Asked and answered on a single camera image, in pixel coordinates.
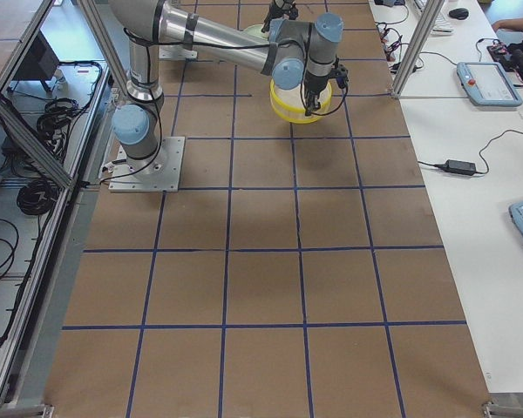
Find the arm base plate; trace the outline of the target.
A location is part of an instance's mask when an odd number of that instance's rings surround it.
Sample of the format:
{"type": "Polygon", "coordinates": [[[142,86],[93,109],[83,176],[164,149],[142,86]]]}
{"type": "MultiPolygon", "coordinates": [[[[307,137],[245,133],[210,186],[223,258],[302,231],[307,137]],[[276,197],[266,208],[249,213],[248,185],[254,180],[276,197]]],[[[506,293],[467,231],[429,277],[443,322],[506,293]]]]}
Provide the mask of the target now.
{"type": "Polygon", "coordinates": [[[181,45],[161,45],[159,47],[159,58],[168,61],[196,60],[197,52],[187,50],[181,45]]]}
{"type": "Polygon", "coordinates": [[[177,192],[186,139],[164,137],[155,158],[142,161],[126,156],[119,146],[118,159],[125,162],[113,167],[114,179],[108,181],[110,192],[177,192]]]}

